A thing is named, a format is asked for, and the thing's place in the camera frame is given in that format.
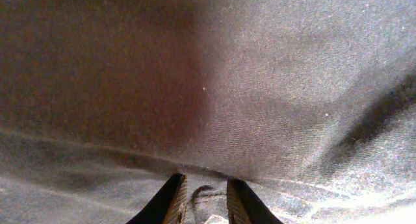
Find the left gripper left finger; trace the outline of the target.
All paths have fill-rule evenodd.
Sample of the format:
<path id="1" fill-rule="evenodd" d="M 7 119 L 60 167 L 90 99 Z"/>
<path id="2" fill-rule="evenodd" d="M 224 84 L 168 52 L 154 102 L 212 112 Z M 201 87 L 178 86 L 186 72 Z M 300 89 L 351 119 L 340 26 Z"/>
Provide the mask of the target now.
<path id="1" fill-rule="evenodd" d="M 126 224 L 183 224 L 187 212 L 187 191 L 187 176 L 173 174 Z"/>

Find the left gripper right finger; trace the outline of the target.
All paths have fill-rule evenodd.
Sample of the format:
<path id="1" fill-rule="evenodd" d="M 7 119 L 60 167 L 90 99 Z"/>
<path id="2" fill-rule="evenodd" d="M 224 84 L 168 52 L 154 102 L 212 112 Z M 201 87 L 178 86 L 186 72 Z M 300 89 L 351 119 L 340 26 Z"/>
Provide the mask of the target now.
<path id="1" fill-rule="evenodd" d="M 226 195 L 229 224 L 283 224 L 243 180 L 228 180 Z"/>

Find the black t-shirt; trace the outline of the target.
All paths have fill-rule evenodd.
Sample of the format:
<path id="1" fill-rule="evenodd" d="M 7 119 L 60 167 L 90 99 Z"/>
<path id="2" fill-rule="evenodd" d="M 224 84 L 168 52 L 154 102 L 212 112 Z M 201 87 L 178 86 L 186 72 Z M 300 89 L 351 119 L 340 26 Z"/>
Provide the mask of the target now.
<path id="1" fill-rule="evenodd" d="M 1 0 L 1 222 L 415 222 L 415 0 Z"/>

